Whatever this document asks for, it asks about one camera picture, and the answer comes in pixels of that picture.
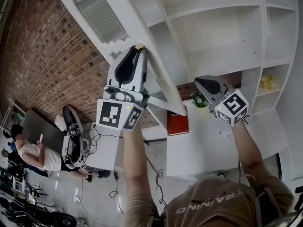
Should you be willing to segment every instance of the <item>pants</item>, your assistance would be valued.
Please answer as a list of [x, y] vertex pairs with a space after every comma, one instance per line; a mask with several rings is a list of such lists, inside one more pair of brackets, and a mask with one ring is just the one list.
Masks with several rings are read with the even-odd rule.
[[31, 170], [31, 171], [33, 171], [33, 172], [36, 172], [37, 174], [39, 174], [39, 175], [41, 175], [41, 176], [48, 177], [47, 172], [41, 171], [40, 169], [38, 169], [38, 168], [35, 167], [35, 166], [31, 166], [31, 165], [26, 164], [24, 168], [27, 168], [28, 170]]

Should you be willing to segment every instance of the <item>potted plant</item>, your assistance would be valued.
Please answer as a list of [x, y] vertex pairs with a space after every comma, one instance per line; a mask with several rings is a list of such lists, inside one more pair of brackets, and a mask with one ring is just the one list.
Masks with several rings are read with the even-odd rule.
[[193, 99], [193, 104], [198, 108], [204, 108], [208, 105], [206, 98], [199, 92], [191, 94], [190, 97]]

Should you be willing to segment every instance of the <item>forearm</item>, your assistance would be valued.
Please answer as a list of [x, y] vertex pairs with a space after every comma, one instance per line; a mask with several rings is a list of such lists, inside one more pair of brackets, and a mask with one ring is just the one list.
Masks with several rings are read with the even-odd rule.
[[44, 147], [40, 147], [40, 154], [39, 154], [38, 160], [42, 164], [42, 167], [44, 167], [44, 160], [45, 160], [45, 148]]
[[147, 161], [140, 124], [132, 132], [124, 132], [124, 174], [126, 179], [146, 177]]
[[244, 170], [263, 162], [258, 146], [250, 136], [243, 122], [236, 124], [232, 128], [232, 133]]

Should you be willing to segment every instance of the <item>shoe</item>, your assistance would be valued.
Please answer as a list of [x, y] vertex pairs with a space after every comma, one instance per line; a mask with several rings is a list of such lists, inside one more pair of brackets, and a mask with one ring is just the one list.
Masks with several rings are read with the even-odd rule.
[[88, 178], [86, 178], [85, 180], [88, 181], [89, 183], [91, 183], [91, 181], [93, 180], [93, 177], [91, 175], [89, 175]]
[[110, 170], [98, 171], [98, 178], [107, 178], [110, 176]]

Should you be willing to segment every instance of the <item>yellow object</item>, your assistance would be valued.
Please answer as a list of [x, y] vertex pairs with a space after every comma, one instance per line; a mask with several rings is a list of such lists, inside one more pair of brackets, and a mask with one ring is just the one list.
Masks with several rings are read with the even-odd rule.
[[276, 84], [275, 84], [274, 79], [271, 76], [271, 74], [262, 76], [261, 82], [260, 82], [260, 88], [262, 88], [264, 91], [267, 91], [267, 92], [275, 90]]

